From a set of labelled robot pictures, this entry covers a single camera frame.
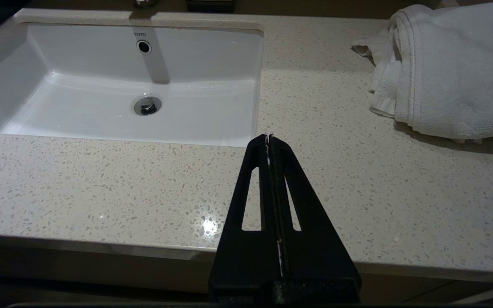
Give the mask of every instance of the sink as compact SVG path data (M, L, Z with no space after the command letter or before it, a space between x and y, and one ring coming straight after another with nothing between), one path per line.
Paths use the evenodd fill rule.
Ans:
M246 146L262 44L255 30L12 26L0 134Z

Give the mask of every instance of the white towel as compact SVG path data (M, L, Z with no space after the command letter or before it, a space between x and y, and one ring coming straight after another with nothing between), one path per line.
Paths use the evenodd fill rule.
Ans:
M375 113L427 135L493 136L493 3L409 6L352 46L374 58Z

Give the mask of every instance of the vanity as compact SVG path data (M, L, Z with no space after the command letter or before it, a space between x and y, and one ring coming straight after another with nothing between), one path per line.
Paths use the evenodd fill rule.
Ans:
M0 261L30 266L0 275L206 292L245 146L274 134L365 280L493 283L493 139L368 111L374 67L349 43L385 20L134 14L0 26Z

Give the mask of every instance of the speckled countertop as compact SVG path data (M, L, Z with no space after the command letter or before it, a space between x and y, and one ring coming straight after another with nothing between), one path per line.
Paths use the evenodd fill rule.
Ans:
M493 273L493 140L456 145L368 111L374 67L348 43L385 20L130 16L26 9L15 19L262 30L258 132L294 149L352 259ZM214 251L243 154L0 135L0 234ZM254 216L248 224L259 223Z

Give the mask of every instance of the black clamp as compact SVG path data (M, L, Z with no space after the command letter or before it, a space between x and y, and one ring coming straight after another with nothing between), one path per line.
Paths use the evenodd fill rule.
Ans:
M243 231L254 168L261 231ZM301 231L293 228L286 185ZM288 144L272 135L249 142L209 281L212 302L297 305L359 302L361 278Z

